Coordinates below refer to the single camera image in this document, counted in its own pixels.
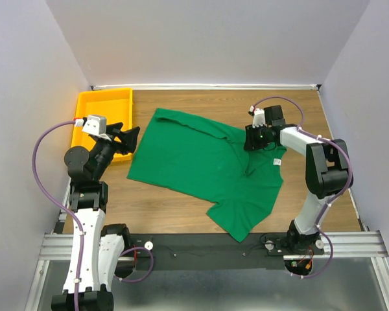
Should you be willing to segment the yellow plastic tray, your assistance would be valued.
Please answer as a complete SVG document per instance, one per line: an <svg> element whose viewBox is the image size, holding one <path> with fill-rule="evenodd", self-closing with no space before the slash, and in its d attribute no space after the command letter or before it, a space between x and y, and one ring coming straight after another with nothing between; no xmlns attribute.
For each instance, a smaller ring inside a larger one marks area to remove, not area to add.
<svg viewBox="0 0 389 311"><path fill-rule="evenodd" d="M108 126L122 123L122 131L133 128L133 91L130 88L81 92L77 99L75 119L90 118L82 126L75 126L71 146L91 150L96 141L91 137L107 138Z"/></svg>

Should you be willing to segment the green t-shirt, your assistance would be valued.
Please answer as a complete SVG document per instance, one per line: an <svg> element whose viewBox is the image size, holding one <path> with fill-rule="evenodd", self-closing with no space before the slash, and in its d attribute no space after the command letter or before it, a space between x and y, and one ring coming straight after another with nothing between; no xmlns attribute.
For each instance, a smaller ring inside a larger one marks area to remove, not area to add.
<svg viewBox="0 0 389 311"><path fill-rule="evenodd" d="M244 150L245 132L198 115L158 108L139 143L128 179L209 201L207 215L237 242L275 205L286 148Z"/></svg>

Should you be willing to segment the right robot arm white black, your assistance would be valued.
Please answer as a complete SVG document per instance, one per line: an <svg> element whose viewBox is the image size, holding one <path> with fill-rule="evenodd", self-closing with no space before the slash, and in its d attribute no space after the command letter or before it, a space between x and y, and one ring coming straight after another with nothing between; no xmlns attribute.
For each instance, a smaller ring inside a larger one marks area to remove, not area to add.
<svg viewBox="0 0 389 311"><path fill-rule="evenodd" d="M332 203L353 184L346 143L329 140L288 124L280 105L260 109L250 107L252 123L245 127L244 150L262 150L270 144L284 146L305 158L308 195L299 215L291 222L283 247L298 254L315 245L320 225Z"/></svg>

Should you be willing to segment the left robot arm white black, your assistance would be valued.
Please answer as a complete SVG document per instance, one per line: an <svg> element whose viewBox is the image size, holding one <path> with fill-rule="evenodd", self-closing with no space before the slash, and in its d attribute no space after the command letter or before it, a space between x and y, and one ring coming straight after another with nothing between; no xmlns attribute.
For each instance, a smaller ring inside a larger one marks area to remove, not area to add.
<svg viewBox="0 0 389 311"><path fill-rule="evenodd" d="M74 146L64 156L74 234L69 271L62 294L51 300L52 310L113 310L117 261L133 246L126 224L104 225L108 184L101 177L115 154L135 151L140 128L124 132L120 122L99 126L91 119L84 126L96 130L95 145L91 150Z"/></svg>

